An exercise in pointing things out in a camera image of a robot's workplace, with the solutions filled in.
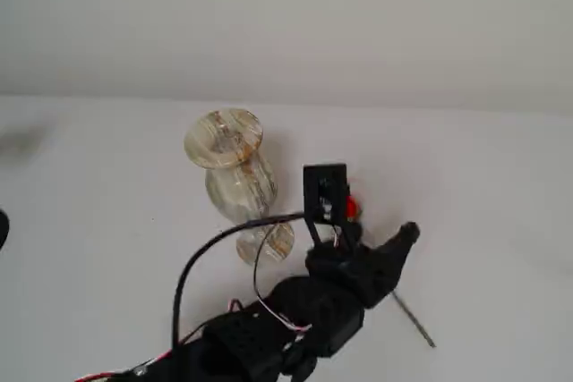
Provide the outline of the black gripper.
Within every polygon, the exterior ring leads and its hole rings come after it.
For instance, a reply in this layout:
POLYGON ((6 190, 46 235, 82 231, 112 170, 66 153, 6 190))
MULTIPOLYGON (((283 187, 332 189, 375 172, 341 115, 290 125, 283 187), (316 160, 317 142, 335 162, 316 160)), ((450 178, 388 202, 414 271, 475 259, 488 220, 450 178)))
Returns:
POLYGON ((357 246, 338 248, 334 242, 326 242, 307 252, 305 265, 311 276, 347 289, 366 309, 372 309, 398 286, 407 257, 420 237, 420 228, 416 222, 408 221, 374 249, 360 243, 361 222, 353 222, 351 227, 357 246))

